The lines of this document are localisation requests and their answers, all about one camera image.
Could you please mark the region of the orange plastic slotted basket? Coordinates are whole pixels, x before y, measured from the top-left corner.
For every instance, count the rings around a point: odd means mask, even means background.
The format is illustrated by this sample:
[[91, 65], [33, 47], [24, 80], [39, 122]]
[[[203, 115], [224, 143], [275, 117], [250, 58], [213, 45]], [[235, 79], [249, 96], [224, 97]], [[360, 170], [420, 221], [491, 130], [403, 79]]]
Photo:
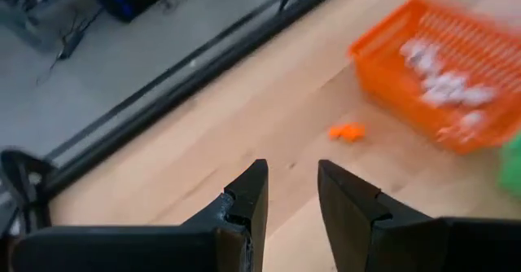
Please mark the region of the orange plastic slotted basket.
[[[399, 52], [412, 38], [437, 44], [446, 72], [466, 75], [469, 86], [494, 88], [494, 100], [478, 107], [422, 101], [420, 77]], [[355, 41], [349, 54], [370, 97], [445, 148], [496, 147], [521, 131], [521, 31], [446, 0], [409, 0]], [[487, 120], [463, 129], [460, 119], [474, 110]]]

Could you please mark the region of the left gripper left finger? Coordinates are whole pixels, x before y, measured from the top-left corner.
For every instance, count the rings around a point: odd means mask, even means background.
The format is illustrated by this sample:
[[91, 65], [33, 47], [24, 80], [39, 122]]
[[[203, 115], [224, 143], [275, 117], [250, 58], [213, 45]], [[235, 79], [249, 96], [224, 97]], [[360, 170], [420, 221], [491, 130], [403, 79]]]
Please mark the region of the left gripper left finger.
[[255, 160], [181, 225], [53, 226], [15, 246], [13, 272], [261, 272], [268, 165]]

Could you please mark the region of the green plastic slotted basket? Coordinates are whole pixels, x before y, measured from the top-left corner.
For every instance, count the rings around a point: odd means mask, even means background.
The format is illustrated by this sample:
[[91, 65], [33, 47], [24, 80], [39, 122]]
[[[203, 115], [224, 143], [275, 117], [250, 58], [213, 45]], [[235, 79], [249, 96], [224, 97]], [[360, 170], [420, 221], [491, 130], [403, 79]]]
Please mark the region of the green plastic slotted basket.
[[499, 184], [521, 199], [521, 134], [501, 149]]

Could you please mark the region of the orange decoration piece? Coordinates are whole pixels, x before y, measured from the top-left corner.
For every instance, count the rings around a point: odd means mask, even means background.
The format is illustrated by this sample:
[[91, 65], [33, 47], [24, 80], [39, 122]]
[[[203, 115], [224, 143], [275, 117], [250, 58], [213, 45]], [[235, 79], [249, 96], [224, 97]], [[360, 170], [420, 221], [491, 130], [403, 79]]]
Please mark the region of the orange decoration piece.
[[356, 142], [366, 136], [366, 128], [359, 123], [346, 123], [334, 125], [329, 129], [329, 138], [343, 139], [347, 142]]

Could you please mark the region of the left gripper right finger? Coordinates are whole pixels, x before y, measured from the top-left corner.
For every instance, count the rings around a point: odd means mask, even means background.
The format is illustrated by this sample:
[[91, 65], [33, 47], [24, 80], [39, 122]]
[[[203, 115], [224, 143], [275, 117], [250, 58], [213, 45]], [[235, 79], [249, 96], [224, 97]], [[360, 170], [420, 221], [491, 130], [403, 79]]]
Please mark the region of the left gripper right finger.
[[338, 272], [521, 272], [521, 220], [429, 217], [329, 160], [317, 188]]

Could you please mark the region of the white bone decoration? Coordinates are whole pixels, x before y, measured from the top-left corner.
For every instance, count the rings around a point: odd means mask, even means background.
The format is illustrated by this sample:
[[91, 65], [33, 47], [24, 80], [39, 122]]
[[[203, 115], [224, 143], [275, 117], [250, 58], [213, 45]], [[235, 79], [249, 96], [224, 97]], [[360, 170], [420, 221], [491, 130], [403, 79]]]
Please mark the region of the white bone decoration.
[[465, 97], [467, 76], [456, 72], [430, 75], [422, 81], [422, 101], [433, 106], [460, 103]]

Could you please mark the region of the grey floor equipment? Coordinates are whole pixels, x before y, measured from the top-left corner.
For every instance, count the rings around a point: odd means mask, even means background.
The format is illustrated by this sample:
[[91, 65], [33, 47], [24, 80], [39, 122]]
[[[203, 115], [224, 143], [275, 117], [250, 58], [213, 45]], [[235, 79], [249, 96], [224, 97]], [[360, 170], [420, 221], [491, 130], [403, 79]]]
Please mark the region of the grey floor equipment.
[[52, 15], [70, 0], [0, 0], [0, 24], [35, 50], [47, 51], [59, 41], [59, 21]]

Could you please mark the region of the large white chunky decoration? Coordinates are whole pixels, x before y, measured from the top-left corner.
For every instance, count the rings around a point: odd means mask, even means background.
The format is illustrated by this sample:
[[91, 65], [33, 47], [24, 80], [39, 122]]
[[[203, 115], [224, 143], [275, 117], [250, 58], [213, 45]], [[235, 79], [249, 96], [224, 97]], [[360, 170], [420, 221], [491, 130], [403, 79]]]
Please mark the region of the large white chunky decoration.
[[412, 38], [399, 49], [405, 64], [422, 76], [439, 74], [444, 64], [438, 57], [440, 47], [422, 38]]

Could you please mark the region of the white block decoration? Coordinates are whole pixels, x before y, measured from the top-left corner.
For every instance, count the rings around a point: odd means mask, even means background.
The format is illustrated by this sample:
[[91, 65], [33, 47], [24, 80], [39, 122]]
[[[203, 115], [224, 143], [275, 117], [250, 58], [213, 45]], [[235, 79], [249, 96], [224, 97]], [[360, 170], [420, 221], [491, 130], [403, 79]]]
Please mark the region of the white block decoration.
[[474, 110], [464, 115], [460, 119], [459, 125], [463, 129], [478, 129], [483, 126], [486, 120], [487, 116], [483, 111]]

